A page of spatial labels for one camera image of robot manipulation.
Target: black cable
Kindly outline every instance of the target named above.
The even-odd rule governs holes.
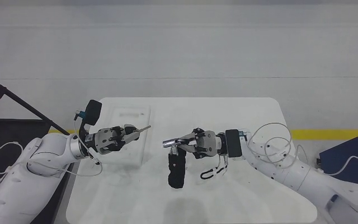
[[[227,167],[228,167],[228,166],[221,167],[220,170],[216,172],[216,174],[220,173],[221,171],[223,171],[223,170],[226,169]],[[214,171],[213,169],[210,169],[210,170],[208,170],[208,171],[206,171],[206,172],[202,172],[202,173],[200,174],[200,178],[201,178],[202,180],[207,180],[207,179],[212,178],[212,177],[214,176],[213,174],[211,174],[210,176],[206,176],[206,177],[204,177],[204,175],[205,175],[205,174],[208,174],[208,173],[210,173],[210,172],[213,172],[213,171]]]

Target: yellow tape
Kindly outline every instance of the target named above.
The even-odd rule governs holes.
[[[51,129],[49,133],[60,133]],[[294,140],[349,140],[358,137],[358,129],[295,129],[291,130]]]

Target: white table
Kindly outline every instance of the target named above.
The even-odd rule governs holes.
[[[104,98],[101,102],[102,111],[125,105],[150,106],[152,128],[143,164],[139,169],[105,165],[99,176],[76,177],[67,208],[69,223],[311,223],[317,218],[310,201],[265,177],[245,160],[230,160],[224,176],[203,181],[200,173],[216,166],[217,157],[196,160],[187,155],[184,188],[175,190],[167,184],[168,149],[162,148],[163,140],[183,136],[196,127],[215,132],[255,131],[269,122],[285,123],[276,100]],[[97,131],[103,121],[100,117],[90,132]],[[288,138],[278,125],[267,127],[260,135],[263,140]],[[96,172],[95,168],[90,160],[83,160],[78,172]]]

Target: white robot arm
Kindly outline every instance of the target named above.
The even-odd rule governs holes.
[[[287,150],[280,151],[267,143],[250,142],[251,133],[246,130],[226,130],[225,133],[215,134],[200,128],[181,138],[164,141],[163,147],[171,148],[169,185],[183,187],[187,152],[193,153],[197,159],[216,154],[223,156],[224,169],[228,166],[228,157],[243,157],[256,170],[310,200],[328,223],[358,223],[358,184],[335,179],[298,160]],[[216,167],[216,170],[208,172],[221,172],[223,168]]]
[[[91,100],[86,111],[78,111],[75,117],[75,120],[78,116],[82,118],[79,135],[51,133],[42,139],[33,139],[24,148],[0,180],[0,223],[29,224],[47,205],[71,163],[90,157],[102,169],[97,153],[119,151],[150,128],[138,130],[133,125],[125,125],[88,134],[84,125],[94,125],[100,111],[101,104]]]

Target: black pole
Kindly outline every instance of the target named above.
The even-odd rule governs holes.
[[[42,113],[40,113],[38,110],[33,108],[30,104],[28,104],[27,102],[23,101],[20,97],[16,96],[13,92],[11,92],[6,87],[4,87],[3,85],[0,84],[0,99],[2,98],[3,95],[7,95],[12,100],[17,102],[21,106],[25,107],[27,110],[31,111],[33,114],[35,114],[36,116],[38,116],[42,120],[44,120],[47,123],[51,124],[52,127],[56,128],[57,130],[59,130],[63,134],[65,134],[67,136],[69,135],[69,133],[65,129],[63,129],[60,126],[58,126],[55,122],[50,120],[47,116],[45,116]]]

